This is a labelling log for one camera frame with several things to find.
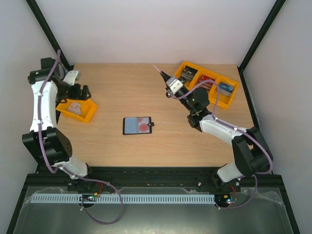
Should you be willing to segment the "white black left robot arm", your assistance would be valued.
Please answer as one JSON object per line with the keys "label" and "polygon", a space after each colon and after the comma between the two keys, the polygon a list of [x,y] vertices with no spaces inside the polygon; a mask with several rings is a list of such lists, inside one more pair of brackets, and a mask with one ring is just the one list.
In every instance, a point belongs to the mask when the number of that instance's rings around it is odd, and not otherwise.
{"label": "white black left robot arm", "polygon": [[76,82],[79,71],[67,72],[58,58],[43,58],[40,65],[28,76],[34,110],[30,130],[22,135],[22,142],[36,163],[44,164],[51,173],[62,170],[71,179],[86,177],[89,166],[73,155],[69,138],[58,129],[56,107],[70,99],[90,99],[89,88]]}

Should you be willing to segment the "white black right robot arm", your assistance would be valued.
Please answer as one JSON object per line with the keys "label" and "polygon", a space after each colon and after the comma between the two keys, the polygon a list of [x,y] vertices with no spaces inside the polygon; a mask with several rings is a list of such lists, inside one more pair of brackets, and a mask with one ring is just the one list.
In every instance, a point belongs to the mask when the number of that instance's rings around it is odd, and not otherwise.
{"label": "white black right robot arm", "polygon": [[233,149],[234,162],[220,167],[212,177],[216,190],[225,190],[233,179],[267,175],[273,171],[272,153],[258,128],[246,129],[217,118],[207,109],[210,102],[204,88],[197,85],[188,90],[182,79],[163,71],[159,73],[166,84],[166,96],[179,100],[189,111],[189,125],[219,138]]}

